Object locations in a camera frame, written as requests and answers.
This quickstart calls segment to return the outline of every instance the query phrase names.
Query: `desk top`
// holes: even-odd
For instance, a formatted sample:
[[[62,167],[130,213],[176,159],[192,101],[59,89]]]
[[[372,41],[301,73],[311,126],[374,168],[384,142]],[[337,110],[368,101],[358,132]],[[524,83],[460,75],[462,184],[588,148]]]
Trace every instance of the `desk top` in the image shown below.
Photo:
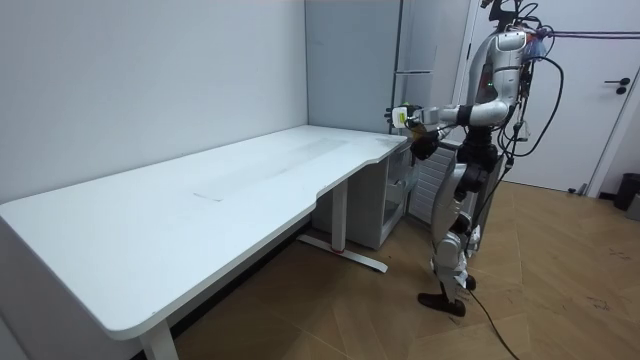
[[[398,148],[400,136],[277,132],[0,205],[109,336],[139,336]]]

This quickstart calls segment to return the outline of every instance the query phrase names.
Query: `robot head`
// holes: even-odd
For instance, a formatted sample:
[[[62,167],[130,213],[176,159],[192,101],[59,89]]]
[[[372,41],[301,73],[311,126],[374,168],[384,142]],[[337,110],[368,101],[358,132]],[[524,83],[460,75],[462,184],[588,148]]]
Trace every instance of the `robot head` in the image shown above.
[[[504,11],[502,10],[502,0],[482,0],[480,7],[486,9],[491,3],[493,6],[491,7],[491,12],[489,13],[489,21],[498,20],[498,30],[504,31],[504,29],[513,23],[513,21],[518,17],[516,11]],[[515,8],[517,9],[522,0],[513,0],[515,4]]]

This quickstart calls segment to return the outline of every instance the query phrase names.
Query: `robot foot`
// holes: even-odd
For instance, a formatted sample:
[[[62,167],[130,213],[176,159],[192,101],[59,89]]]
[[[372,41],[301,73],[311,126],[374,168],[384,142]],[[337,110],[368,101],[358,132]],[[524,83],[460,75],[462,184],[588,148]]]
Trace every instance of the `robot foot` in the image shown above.
[[[469,291],[474,291],[476,289],[476,286],[478,285],[478,283],[476,283],[476,278],[474,278],[473,276],[469,275],[467,277],[467,287],[466,289]]]
[[[449,302],[444,294],[418,294],[418,302],[430,309],[449,313],[453,316],[464,317],[467,314],[467,308],[460,300]]]

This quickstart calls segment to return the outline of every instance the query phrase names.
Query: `desk leg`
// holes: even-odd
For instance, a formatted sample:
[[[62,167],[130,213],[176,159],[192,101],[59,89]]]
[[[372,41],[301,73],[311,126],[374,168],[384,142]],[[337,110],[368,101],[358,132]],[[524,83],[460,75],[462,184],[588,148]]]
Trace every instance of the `desk leg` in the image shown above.
[[[147,360],[179,360],[166,320],[142,334],[140,342]]]
[[[348,180],[344,180],[332,190],[333,209],[331,214],[331,245],[309,235],[300,235],[298,236],[298,240],[368,266],[373,270],[386,273],[389,269],[387,265],[366,256],[345,250],[347,243],[347,184]]]

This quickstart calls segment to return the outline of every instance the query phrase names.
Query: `wire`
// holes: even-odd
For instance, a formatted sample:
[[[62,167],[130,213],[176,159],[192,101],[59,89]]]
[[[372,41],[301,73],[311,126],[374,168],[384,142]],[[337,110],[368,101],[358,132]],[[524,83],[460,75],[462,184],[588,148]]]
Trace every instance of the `wire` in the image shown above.
[[[529,58],[529,60],[535,60],[535,59],[541,59],[541,60],[547,61],[551,63],[553,66],[555,66],[556,69],[558,69],[558,72],[560,73],[560,86],[558,88],[558,97],[556,99],[556,104],[553,107],[553,111],[551,112],[551,116],[549,117],[547,124],[542,129],[542,132],[540,133],[540,136],[538,137],[538,140],[536,141],[536,143],[533,145],[533,148],[525,154],[512,154],[512,156],[515,156],[515,157],[529,156],[538,148],[538,145],[540,145],[540,141],[544,137],[544,134],[547,132],[547,130],[549,129],[549,126],[553,122],[553,119],[556,117],[556,113],[558,112],[558,108],[560,107],[560,102],[562,101],[562,92],[564,90],[564,70],[562,69],[562,66],[560,66],[557,62],[549,59],[546,56],[533,56]]]
[[[509,149],[508,149],[509,145],[506,145],[506,146],[504,145],[503,137],[506,137],[507,140],[509,140],[509,141],[516,141],[517,139],[510,138],[509,136],[506,135],[506,132],[501,131],[501,133],[498,135],[499,136],[498,145],[500,146],[500,149],[502,149],[502,151],[506,151],[506,152],[510,153],[510,156],[512,156],[512,157],[529,156],[538,148],[538,145],[540,145],[540,141],[542,140],[542,138],[546,134],[547,130],[549,129],[549,126],[553,122],[553,119],[555,119],[556,113],[558,112],[558,108],[560,106],[560,102],[562,100],[562,92],[563,92],[563,89],[564,89],[564,70],[562,69],[562,67],[557,62],[547,58],[546,56],[533,56],[533,57],[529,58],[529,60],[535,60],[535,59],[542,59],[544,61],[547,61],[547,62],[551,63],[552,65],[554,65],[558,69],[558,72],[560,73],[560,86],[558,88],[558,97],[556,99],[556,104],[553,107],[553,111],[551,113],[551,116],[549,117],[549,120],[547,121],[547,123],[545,124],[544,128],[542,129],[542,132],[540,133],[540,136],[538,137],[538,140],[536,140],[535,144],[533,145],[533,148],[531,150],[529,150],[528,152],[526,152],[524,154],[511,153],[509,151]]]
[[[610,36],[610,35],[583,35],[583,34],[552,34],[554,38],[568,39],[590,39],[590,40],[640,40],[639,35],[635,36]]]
[[[554,31],[555,34],[640,35],[640,31]]]
[[[513,0],[513,3],[516,5],[516,14],[518,13],[518,8],[520,7],[520,4],[522,3],[523,0]],[[509,0],[502,0],[502,2],[500,3],[500,5],[504,5],[506,3],[508,3]]]
[[[478,298],[475,296],[473,291],[469,291],[469,294],[471,294],[471,296],[473,296],[473,299],[478,303],[478,305],[480,305],[480,307],[482,308],[482,311],[484,311],[485,315],[487,315],[487,319],[489,319],[489,322],[491,323],[491,327],[493,327],[493,331],[496,333],[496,336],[498,337],[498,340],[500,340],[500,343],[502,343],[502,346],[504,346],[504,348],[509,352],[509,354],[511,354],[511,356],[514,359],[520,360],[520,358],[517,357],[516,354],[513,353],[513,351],[511,351],[511,348],[509,348],[509,345],[507,345],[507,343],[504,341],[504,339],[502,338],[502,335],[500,335],[500,332],[498,331],[498,328],[496,328],[496,325],[493,323],[493,319],[491,319],[491,315],[489,315],[489,312],[487,311],[487,309],[484,308],[484,305],[482,305],[480,300],[478,300]]]
[[[542,25],[543,28],[549,28],[549,30],[551,30],[552,33],[555,33],[556,31],[553,29],[553,27],[551,25]],[[556,45],[556,37],[552,37],[551,38],[551,46],[549,47],[549,50],[547,50],[547,53],[545,54],[546,56],[549,56],[549,54],[551,54],[551,50],[553,50],[553,47]]]
[[[504,132],[504,127],[500,130],[500,134],[502,134]],[[506,145],[506,148],[508,148],[511,143],[513,141],[509,140],[509,142]],[[509,154],[508,151],[504,151],[504,149],[502,150],[502,154],[500,154],[500,157],[498,157],[498,164],[502,162],[502,159],[507,158],[507,161],[513,161],[513,157]],[[502,180],[504,180],[504,177],[507,175],[507,173],[509,171],[511,171],[511,164],[507,164],[508,166],[505,167],[504,172],[502,173],[502,175],[500,176],[500,178],[498,179],[498,181],[496,182],[495,186],[493,187],[493,189],[491,190],[491,192],[489,193],[489,195],[484,199],[484,202],[482,203],[482,206],[480,207],[480,210],[478,210],[477,214],[474,214],[473,216],[473,221],[471,222],[471,228],[475,229],[476,226],[478,226],[478,220],[480,220],[480,216],[482,216],[482,212],[484,211],[484,208],[487,206],[487,204],[489,203],[489,201],[491,200],[491,198],[493,197],[493,194],[496,192],[496,190],[498,190],[498,185],[500,185],[500,183],[502,182]],[[467,246],[465,247],[464,251],[465,253],[469,250],[469,242],[467,242]]]

